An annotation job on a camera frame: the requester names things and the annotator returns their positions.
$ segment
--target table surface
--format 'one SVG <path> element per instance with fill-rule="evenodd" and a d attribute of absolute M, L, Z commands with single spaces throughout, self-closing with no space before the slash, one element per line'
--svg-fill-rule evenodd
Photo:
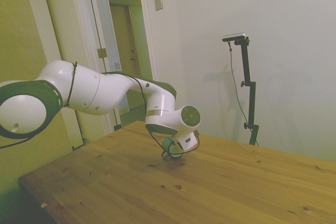
<path fill-rule="evenodd" d="M 163 160 L 135 122 L 19 182 L 57 223 L 336 223 L 336 163 L 200 140 Z"/>

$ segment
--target door hinge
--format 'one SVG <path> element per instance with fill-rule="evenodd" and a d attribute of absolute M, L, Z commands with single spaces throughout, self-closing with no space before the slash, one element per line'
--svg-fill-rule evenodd
<path fill-rule="evenodd" d="M 103 59 L 107 57 L 106 48 L 98 48 L 97 52 L 98 52 L 99 59 Z"/>

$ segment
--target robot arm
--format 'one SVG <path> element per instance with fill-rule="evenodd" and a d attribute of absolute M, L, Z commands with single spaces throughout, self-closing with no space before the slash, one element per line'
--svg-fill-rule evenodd
<path fill-rule="evenodd" d="M 193 106 L 175 111 L 176 91 L 167 83 L 122 72 L 97 73 L 66 61 L 47 64 L 35 81 L 0 83 L 0 135 L 32 137 L 51 122 L 63 106 L 92 115 L 113 110 L 128 90 L 148 97 L 145 127 L 156 136 L 172 137 L 168 152 L 181 153 L 196 144 L 194 132 L 201 116 Z"/>

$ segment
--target wall plate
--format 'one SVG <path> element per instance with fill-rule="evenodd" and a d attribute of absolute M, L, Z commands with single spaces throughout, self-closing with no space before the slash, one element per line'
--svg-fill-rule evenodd
<path fill-rule="evenodd" d="M 155 2 L 155 10 L 163 9 L 162 0 L 154 0 L 154 2 Z"/>

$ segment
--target floor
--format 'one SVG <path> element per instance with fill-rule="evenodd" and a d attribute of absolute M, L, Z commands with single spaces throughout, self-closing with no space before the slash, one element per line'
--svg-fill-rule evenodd
<path fill-rule="evenodd" d="M 125 127 L 135 121 L 145 121 L 145 106 L 137 107 L 120 115 L 121 125 Z"/>

